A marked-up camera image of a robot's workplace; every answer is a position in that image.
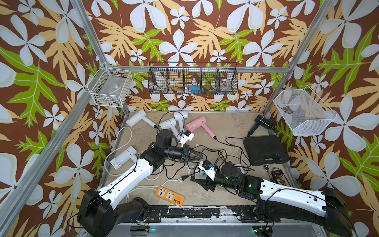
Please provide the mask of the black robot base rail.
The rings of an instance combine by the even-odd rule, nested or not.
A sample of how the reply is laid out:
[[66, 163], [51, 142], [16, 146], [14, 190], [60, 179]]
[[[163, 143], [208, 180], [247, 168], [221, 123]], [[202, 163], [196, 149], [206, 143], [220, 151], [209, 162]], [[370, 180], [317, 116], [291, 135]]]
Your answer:
[[151, 223], [161, 223], [162, 219], [226, 219], [235, 218], [242, 223], [259, 222], [255, 214], [255, 205], [196, 205], [196, 206], [168, 206], [151, 205], [146, 217]]

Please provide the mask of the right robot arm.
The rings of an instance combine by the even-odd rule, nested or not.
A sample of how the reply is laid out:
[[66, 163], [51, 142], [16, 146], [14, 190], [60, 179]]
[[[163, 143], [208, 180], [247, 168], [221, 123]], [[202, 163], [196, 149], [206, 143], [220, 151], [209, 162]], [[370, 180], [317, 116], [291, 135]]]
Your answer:
[[213, 192], [216, 186], [221, 186], [233, 189], [241, 198], [254, 201], [253, 212], [258, 221], [300, 220], [320, 225], [332, 234], [353, 235], [347, 205], [333, 188], [313, 191], [283, 186], [248, 175], [232, 162], [217, 167], [210, 161], [202, 161], [191, 180], [207, 191]]

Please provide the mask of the orange power strip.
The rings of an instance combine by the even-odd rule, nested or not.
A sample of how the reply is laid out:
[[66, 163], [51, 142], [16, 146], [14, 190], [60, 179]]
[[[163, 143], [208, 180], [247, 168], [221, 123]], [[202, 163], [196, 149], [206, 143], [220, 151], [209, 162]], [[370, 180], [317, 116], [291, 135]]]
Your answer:
[[182, 195], [170, 191], [164, 187], [157, 188], [156, 196], [179, 207], [182, 207], [185, 200], [185, 198]]

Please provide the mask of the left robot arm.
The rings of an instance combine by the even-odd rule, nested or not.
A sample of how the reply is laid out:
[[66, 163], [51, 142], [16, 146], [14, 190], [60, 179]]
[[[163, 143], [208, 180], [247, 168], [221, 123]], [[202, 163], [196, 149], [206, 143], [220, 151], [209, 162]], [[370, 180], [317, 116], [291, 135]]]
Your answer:
[[136, 197], [122, 204], [122, 199], [161, 167], [166, 159], [186, 164], [203, 158], [202, 153], [187, 144], [173, 146], [172, 140], [175, 138], [171, 130], [161, 130], [155, 142], [149, 145], [128, 171], [98, 191], [87, 191], [76, 215], [80, 226], [93, 237], [105, 237], [119, 223], [145, 220], [150, 207], [146, 201]]

